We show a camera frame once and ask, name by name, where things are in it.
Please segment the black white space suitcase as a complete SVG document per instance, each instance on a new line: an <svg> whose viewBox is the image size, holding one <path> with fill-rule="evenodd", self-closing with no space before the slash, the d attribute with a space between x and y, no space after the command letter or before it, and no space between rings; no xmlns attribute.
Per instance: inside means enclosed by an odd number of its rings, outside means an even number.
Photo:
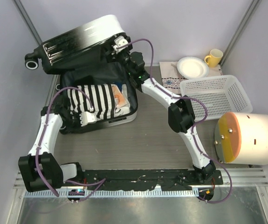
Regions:
<svg viewBox="0 0 268 224"><path fill-rule="evenodd" d="M51 38L32 53L25 55L25 66L35 70L42 66L45 73L59 75L57 86L59 96L52 106L71 106L67 90L77 90L79 85L126 84L130 113L107 120L97 119L94 124L79 128L63 128L62 134L86 133L110 126L131 122L137 115L138 102L135 89L131 86L127 72L119 62L107 62L105 45L114 35L127 34L121 28L117 17L106 15Z"/></svg>

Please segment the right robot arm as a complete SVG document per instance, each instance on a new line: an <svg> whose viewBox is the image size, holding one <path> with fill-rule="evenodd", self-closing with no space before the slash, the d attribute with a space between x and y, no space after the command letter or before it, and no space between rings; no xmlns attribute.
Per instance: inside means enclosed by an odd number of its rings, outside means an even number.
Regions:
<svg viewBox="0 0 268 224"><path fill-rule="evenodd" d="M133 88L157 100L168 110L168 125L183 139L192 158L196 181L200 184L208 183L216 167L197 134L192 102L201 106L204 104L195 98L174 94L160 85L153 78L152 72L145 70L142 53L130 52L133 42L129 37L114 35L108 42L110 49L106 52L107 58L124 67Z"/></svg>

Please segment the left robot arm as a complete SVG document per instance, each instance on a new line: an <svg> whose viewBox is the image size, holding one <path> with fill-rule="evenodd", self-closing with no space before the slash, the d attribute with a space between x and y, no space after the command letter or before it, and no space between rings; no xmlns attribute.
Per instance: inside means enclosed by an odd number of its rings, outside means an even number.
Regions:
<svg viewBox="0 0 268 224"><path fill-rule="evenodd" d="M58 133L64 126L66 110L61 106L45 106L41 110L41 124L32 148L18 160L19 170L28 192L56 191L65 181L73 186L83 183L84 175L78 162L59 165L53 153Z"/></svg>

